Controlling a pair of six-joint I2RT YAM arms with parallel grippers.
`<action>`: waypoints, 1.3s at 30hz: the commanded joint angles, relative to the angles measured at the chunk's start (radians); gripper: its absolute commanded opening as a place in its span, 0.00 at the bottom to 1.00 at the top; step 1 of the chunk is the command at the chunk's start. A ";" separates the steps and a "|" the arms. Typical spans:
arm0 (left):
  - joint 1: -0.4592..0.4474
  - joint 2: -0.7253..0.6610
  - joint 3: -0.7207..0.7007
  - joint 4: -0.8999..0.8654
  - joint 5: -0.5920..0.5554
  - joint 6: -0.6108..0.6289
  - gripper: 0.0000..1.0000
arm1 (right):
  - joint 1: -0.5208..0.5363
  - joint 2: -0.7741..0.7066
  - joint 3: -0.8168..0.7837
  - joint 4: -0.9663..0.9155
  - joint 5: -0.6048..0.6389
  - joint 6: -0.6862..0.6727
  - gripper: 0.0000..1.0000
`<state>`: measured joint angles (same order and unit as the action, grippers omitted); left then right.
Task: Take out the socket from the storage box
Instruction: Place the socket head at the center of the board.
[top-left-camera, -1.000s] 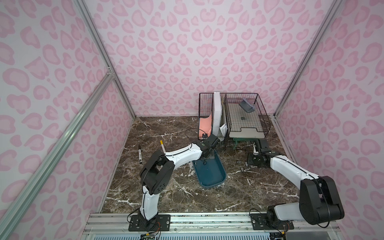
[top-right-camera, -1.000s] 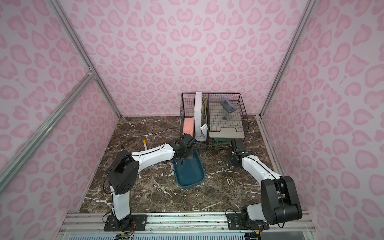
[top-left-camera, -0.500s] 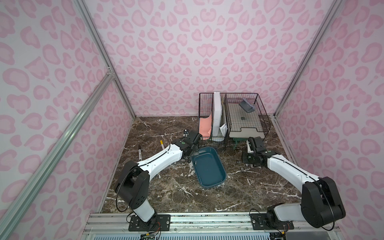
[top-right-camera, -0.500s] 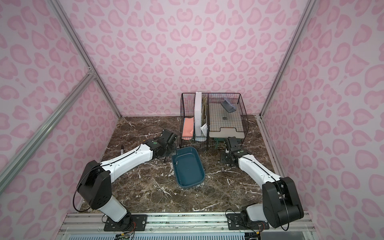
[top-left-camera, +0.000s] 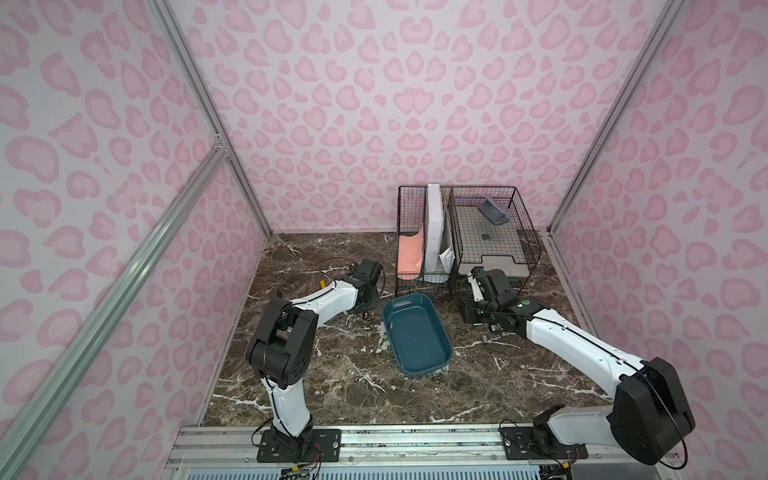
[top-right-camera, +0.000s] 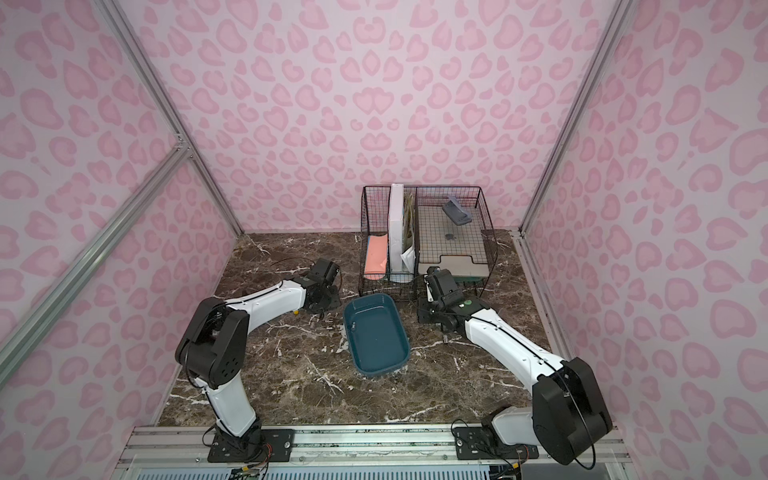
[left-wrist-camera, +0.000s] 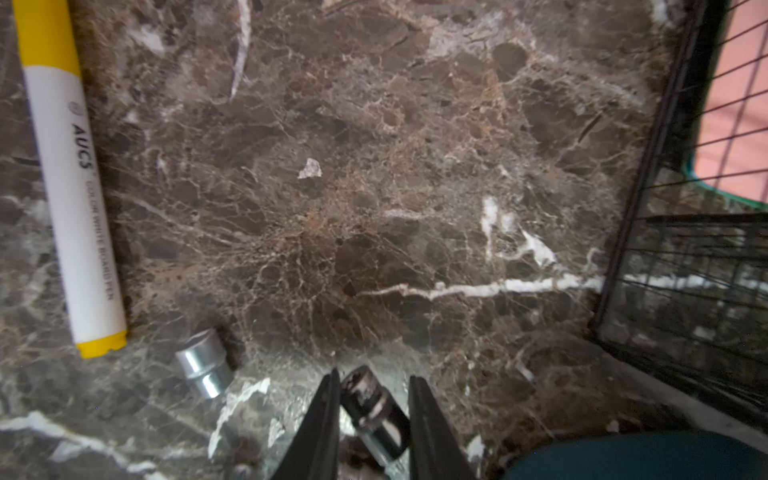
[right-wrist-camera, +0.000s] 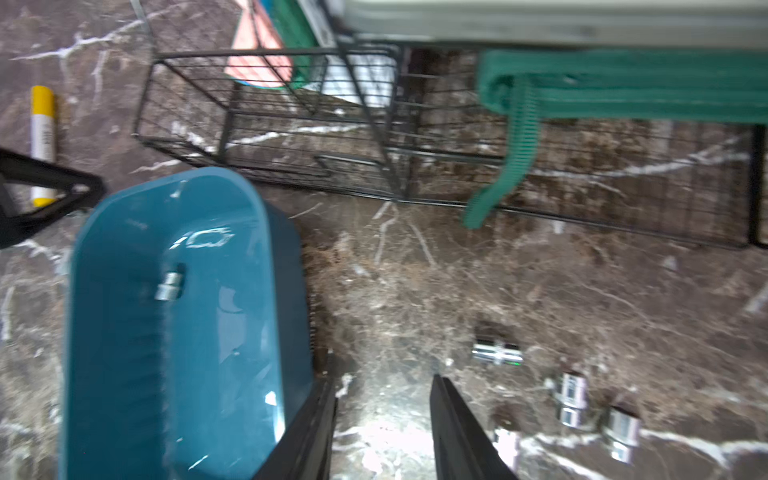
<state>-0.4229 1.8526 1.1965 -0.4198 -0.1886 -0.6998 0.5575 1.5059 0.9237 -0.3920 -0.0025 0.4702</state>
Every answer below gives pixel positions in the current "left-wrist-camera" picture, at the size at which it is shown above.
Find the teal plastic storage box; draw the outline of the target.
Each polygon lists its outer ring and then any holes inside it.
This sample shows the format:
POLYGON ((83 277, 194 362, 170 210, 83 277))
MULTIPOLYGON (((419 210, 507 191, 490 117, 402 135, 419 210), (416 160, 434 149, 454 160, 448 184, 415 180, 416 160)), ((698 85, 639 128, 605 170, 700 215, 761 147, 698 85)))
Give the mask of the teal plastic storage box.
POLYGON ((505 479, 765 479, 767 455, 708 431, 613 435, 556 443, 516 462, 505 479))

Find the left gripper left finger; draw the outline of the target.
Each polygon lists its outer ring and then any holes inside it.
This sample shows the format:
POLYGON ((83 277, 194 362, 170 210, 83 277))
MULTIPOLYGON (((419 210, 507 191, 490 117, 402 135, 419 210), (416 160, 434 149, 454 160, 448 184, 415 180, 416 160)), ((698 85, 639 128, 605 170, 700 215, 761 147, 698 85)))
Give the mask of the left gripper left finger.
POLYGON ((337 479, 340 396, 339 372, 333 369, 322 378, 272 480, 337 479))

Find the chrome socket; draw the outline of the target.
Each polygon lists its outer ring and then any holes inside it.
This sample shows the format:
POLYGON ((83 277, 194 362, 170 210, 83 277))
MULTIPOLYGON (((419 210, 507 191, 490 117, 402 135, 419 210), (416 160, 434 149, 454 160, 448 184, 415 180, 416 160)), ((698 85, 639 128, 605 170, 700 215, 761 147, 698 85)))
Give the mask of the chrome socket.
POLYGON ((207 400, 222 395, 234 381, 227 352, 214 329, 189 337, 175 358, 185 379, 207 400))
POLYGON ((363 365, 341 381, 341 406, 381 467, 398 460, 410 445, 410 421, 374 372, 363 365))

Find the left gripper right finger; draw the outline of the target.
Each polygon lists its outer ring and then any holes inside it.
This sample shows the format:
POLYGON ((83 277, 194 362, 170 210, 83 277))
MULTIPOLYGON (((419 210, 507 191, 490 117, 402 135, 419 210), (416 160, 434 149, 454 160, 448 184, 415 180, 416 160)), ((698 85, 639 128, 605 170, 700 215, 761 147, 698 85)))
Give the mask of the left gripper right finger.
POLYGON ((427 381, 409 378, 410 460, 412 480, 473 479, 469 463, 459 448, 427 381))

